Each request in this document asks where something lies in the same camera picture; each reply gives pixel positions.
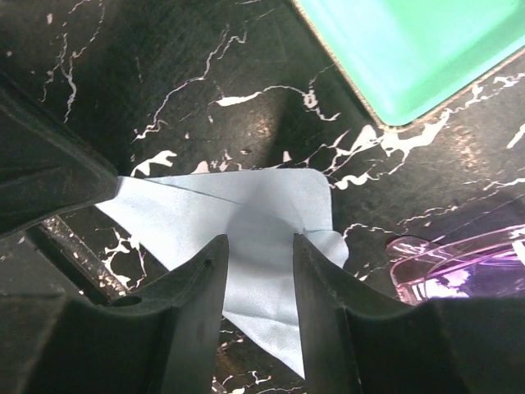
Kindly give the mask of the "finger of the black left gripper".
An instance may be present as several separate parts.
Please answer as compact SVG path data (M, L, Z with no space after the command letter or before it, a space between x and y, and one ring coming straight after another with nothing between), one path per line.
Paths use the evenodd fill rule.
M113 199L116 169L1 75L1 235Z

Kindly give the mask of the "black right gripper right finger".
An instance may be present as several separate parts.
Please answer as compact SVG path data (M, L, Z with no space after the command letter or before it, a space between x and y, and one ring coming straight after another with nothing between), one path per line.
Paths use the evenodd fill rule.
M521 393L524 302L434 298L406 305L293 244L306 387L311 393Z

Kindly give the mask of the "light blue cleaning cloth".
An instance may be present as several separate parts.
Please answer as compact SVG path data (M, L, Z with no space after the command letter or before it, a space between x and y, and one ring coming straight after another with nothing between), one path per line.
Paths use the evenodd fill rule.
M98 208L136 237L166 269L226 235L223 314L296 373L304 371L294 292L293 239L306 236L332 263L349 249L332 224L331 188L308 168L124 176Z

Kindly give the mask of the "grey glasses case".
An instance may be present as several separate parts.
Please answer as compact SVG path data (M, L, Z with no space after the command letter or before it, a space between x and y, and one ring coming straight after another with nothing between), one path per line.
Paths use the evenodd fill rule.
M295 1L368 111L405 126L524 47L522 1Z

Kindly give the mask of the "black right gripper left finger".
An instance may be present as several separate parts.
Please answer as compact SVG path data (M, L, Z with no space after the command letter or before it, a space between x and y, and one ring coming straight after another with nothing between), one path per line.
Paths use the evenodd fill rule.
M51 266L2 273L4 393L209 393L229 243L105 305L44 283Z

